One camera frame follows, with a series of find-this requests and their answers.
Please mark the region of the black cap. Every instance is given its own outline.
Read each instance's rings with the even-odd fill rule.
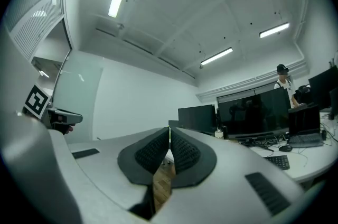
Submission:
[[[279,64],[277,66],[277,73],[284,73],[284,74],[286,74],[288,71],[289,71],[289,69],[286,68],[284,64]]]

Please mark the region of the floor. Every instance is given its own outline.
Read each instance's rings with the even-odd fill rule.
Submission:
[[[155,210],[158,212],[162,205],[171,195],[171,179],[175,177],[175,168],[173,164],[164,161],[164,165],[160,165],[153,177],[153,191]]]

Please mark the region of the computer mouse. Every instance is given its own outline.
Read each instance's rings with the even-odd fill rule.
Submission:
[[[292,151],[292,147],[290,145],[285,145],[285,146],[280,147],[279,150],[281,152],[288,153]]]

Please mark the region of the man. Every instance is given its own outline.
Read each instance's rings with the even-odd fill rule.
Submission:
[[[290,81],[288,81],[286,78],[288,77],[288,72],[289,69],[285,67],[285,65],[280,64],[279,66],[277,66],[277,73],[279,76],[279,79],[277,80],[274,89],[278,89],[280,87],[283,87],[284,89],[287,90],[287,93],[289,94],[289,99],[290,99],[290,104],[291,107],[298,107],[299,103],[296,101],[294,94],[295,89],[292,85],[292,83]]]

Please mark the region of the laptop screen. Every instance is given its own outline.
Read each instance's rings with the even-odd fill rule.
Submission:
[[[319,107],[308,107],[289,113],[290,135],[301,135],[320,132]]]

